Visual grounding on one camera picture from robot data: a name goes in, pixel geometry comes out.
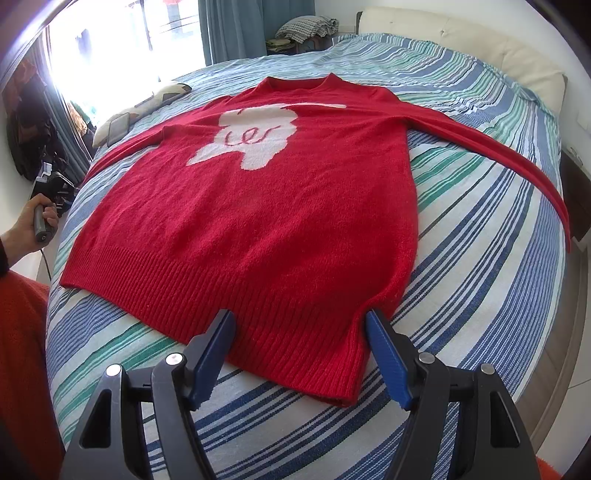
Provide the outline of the person's left hand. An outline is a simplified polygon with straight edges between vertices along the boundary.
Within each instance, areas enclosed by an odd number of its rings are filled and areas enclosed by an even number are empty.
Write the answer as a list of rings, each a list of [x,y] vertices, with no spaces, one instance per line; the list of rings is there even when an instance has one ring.
[[[36,240],[34,230],[35,209],[40,206],[42,218],[50,227],[50,234],[44,242]],[[7,270],[22,258],[44,248],[57,230],[58,215],[55,205],[49,198],[37,194],[24,206],[15,224],[1,235],[1,266]]]

